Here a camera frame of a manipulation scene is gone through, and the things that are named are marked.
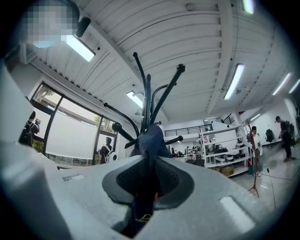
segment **window frame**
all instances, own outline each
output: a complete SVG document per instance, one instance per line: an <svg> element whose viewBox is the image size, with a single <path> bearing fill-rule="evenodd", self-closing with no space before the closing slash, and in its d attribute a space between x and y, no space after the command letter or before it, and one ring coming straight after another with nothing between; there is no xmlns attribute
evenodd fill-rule
<svg viewBox="0 0 300 240"><path fill-rule="evenodd" d="M48 89L50 89L51 91L55 92L56 94L60 95L60 99L54 109L51 110L50 108L47 108L45 107L44 105L38 103L37 101L35 101L33 99L33 97L35 96L35 94L37 93L37 91L40 89L41 86L45 86L47 87ZM99 135L102 134L102 135L106 135L106 136L109 136L109 137L113 137L114 138L114 141L113 141L113 147L112 147L112 150L115 151L116 150L116 142L117 142L117 136L118 136L118 133L116 134L113 134L113 133L109 133L109 132L106 132L106 131L103 131L103 130L100 130L101 128L101 123L102 123L102 120L103 118L109 120L109 121L112 121L112 122L115 122L114 120L102 115L102 114L99 114L85 106L82 106L80 103L77 103L75 102L74 100L66 97L64 94L61 94L59 93L59 91L55 90L54 88L50 87L49 85L47 85L45 82L41 82L41 84L37 87L37 89L35 90L34 94L32 95L31 99L30 99L30 103L32 104L33 107L37 108L38 110L50 115L50 119L49 119L49 122L48 122L48 125L46 127L46 132L45 132L45 136L44 138L41 138L41 137L38 137L38 136L33 136L33 139L37 140L37 141L40 141L40 142L43 142L44 143L44 147L43 147L43 154L45 155L46 153L46 147L47 147L47 140L48 140L48 136L49 136L49 132L50 132L50 129L51 129L51 125L52 125L52 122L53 122L53 119L54 119L54 116L62 102L63 99L66 99L68 101L70 101L71 103L97 115L100 117L100 121L99 121L99 126L97 127L97 135L96 135L96 139L95 139L95 142L94 142L94 151L93 151L93 157L92 157L92 162L91 162L91 165L95 165L95 154L97 152L97 144L98 144L98 141L99 141Z"/></svg>

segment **floor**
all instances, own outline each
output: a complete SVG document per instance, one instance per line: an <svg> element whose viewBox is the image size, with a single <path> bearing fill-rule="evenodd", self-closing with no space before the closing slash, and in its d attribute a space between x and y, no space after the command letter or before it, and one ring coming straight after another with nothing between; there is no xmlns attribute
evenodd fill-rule
<svg viewBox="0 0 300 240"><path fill-rule="evenodd" d="M256 188L259 200L270 210L275 210L275 208L287 203L298 184L300 178L300 144L292 148L292 155L296 159L286 163L283 162L285 158L284 149L279 150L268 159L263 158L264 168L261 177L257 177ZM175 159L185 162L184 157ZM270 174L267 172L267 166L269 166ZM249 190L254 184L254 176L249 175L247 172L233 176L230 179L246 190Z"/></svg>

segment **ceiling light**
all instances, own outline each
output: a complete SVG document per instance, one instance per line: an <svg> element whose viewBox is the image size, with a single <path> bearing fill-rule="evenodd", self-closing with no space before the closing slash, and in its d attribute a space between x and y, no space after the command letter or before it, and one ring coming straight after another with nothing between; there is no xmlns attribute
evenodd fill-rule
<svg viewBox="0 0 300 240"><path fill-rule="evenodd" d="M139 105L140 108L143 108L143 102L141 101L141 99L139 99L137 96L133 96L135 92L130 91L129 93L127 93L126 95L132 100L134 101L136 104Z"/></svg>
<svg viewBox="0 0 300 240"><path fill-rule="evenodd" d="M87 45L74 36L67 36L66 43L88 62L95 56L95 53Z"/></svg>
<svg viewBox="0 0 300 240"><path fill-rule="evenodd" d="M243 10L246 13L253 14L254 13L254 5L253 0L243 0L242 1Z"/></svg>
<svg viewBox="0 0 300 240"><path fill-rule="evenodd" d="M231 95L233 94L236 86L239 83L240 77L242 76L244 68L245 68L245 66L243 64L236 65L236 68L235 68L235 71L233 74L233 79L232 79L229 89L227 90L225 97L224 97L225 100L230 99Z"/></svg>
<svg viewBox="0 0 300 240"><path fill-rule="evenodd" d="M86 124L86 125L90 125L90 126L92 126L92 127L95 127L96 128L96 126L95 125L92 125L92 124L89 124L89 123L87 123L87 122L84 122L84 121L81 121L82 123L84 123L84 124Z"/></svg>
<svg viewBox="0 0 300 240"><path fill-rule="evenodd" d="M61 112L61 111L57 111L57 112L66 115L64 112Z"/></svg>
<svg viewBox="0 0 300 240"><path fill-rule="evenodd" d="M258 118L261 114L257 114L254 118L252 118L250 121L253 121L254 119Z"/></svg>
<svg viewBox="0 0 300 240"><path fill-rule="evenodd" d="M49 105L48 105L48 108L51 109L51 110L53 110L53 111L55 110L54 107L51 107L51 106L49 106Z"/></svg>
<svg viewBox="0 0 300 240"><path fill-rule="evenodd" d="M284 78L284 80L282 81L282 83L279 85L279 87L275 90L275 92L273 92L273 94L272 94L273 96L275 96L278 93L278 91L281 89L281 87L287 81L287 79L289 78L290 75L291 75L290 73L288 73L286 75L286 77Z"/></svg>
<svg viewBox="0 0 300 240"><path fill-rule="evenodd" d="M298 86L298 84L300 83L300 79L296 82L296 84L292 87L292 89L289 91L289 93L292 93Z"/></svg>

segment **metal shelving unit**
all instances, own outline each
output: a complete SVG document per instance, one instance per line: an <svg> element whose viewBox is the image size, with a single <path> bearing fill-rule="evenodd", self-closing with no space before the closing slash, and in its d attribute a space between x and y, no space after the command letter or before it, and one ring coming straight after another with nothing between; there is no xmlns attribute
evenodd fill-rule
<svg viewBox="0 0 300 240"><path fill-rule="evenodd" d="M216 135L219 133L225 133L225 132L229 132L229 131L235 131L236 136L233 137L232 139L229 140L225 140L225 141L219 141L219 142L205 142L204 143L204 139L208 138L209 141L209 135ZM228 127L226 129L222 129L222 130L215 130L215 131L209 131L209 132L200 132L200 138L202 140L202 158L204 159L204 167L206 168L211 168L211 167L221 167L221 166L226 166L226 165L231 165L234 163L238 163L238 162L242 162L242 166L237 167L234 169L234 173L231 176L243 173L248 171L248 167L247 167L247 159L250 158L251 156L248 153L248 142L246 140L246 136L245 136L245 132L244 132L244 126L243 125L238 125L238 126L234 126L234 127ZM213 153L213 154L208 154L206 155L207 151L205 146L208 145L218 145L220 143L225 143L225 142L230 142L230 141L237 141L238 139L241 139L241 141L243 141L244 143L244 147L241 148L232 148L232 149L228 149L227 152L222 152L222 153ZM236 159L232 162L222 162L222 163L218 163L216 160L214 160L213 162L211 161L211 157L216 157L216 156L220 156L220 155L225 155L225 154L236 154L238 152L242 152L245 153L246 156Z"/></svg>

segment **white shirt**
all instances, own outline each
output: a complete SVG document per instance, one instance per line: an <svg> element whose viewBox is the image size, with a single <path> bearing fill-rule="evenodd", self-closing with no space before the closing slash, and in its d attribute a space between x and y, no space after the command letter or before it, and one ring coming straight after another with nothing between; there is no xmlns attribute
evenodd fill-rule
<svg viewBox="0 0 300 240"><path fill-rule="evenodd" d="M261 156L263 154L263 146L259 134L258 133L256 133L255 135L253 134L253 139L254 139L255 148L259 150Z"/></svg>

